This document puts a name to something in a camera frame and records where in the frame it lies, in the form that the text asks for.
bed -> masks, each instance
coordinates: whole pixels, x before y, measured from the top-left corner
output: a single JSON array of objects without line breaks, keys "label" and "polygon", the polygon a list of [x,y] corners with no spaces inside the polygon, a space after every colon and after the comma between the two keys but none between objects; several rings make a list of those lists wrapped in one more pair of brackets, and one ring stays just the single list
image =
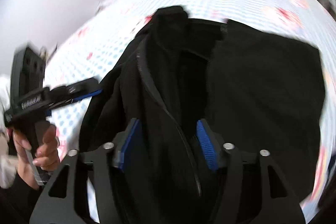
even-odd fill
[{"label": "bed", "polygon": [[[189,17],[224,22],[232,19],[261,31],[294,37],[320,49],[326,98],[320,121],[321,143],[310,196],[301,202],[309,222],[328,181],[336,136],[336,22],[317,0],[110,0],[100,12],[76,31],[49,62],[44,85],[56,87],[89,77],[102,79],[115,65],[135,34],[160,7],[182,5]],[[50,121],[57,126],[64,158],[69,149],[78,149],[81,121],[90,99],[53,111]],[[88,183],[90,214],[99,221],[95,193]]]}]

black fabric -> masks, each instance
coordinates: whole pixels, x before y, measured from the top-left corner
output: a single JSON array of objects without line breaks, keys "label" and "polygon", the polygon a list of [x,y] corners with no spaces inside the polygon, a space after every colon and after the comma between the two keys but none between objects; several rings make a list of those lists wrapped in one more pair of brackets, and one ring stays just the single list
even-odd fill
[{"label": "black fabric", "polygon": [[41,188],[34,190],[16,174],[12,186],[0,188],[0,219],[7,223],[26,224],[41,194]]},{"label": "black fabric", "polygon": [[[318,49],[233,21],[226,34],[221,25],[159,9],[85,114],[81,151],[141,120],[152,200],[133,198],[160,210],[160,219],[139,212],[142,223],[207,223],[216,208],[226,175],[207,168],[195,137],[201,118],[241,150],[269,150],[301,200],[313,189],[325,96]],[[240,221],[260,209],[256,173],[244,170]]]}]

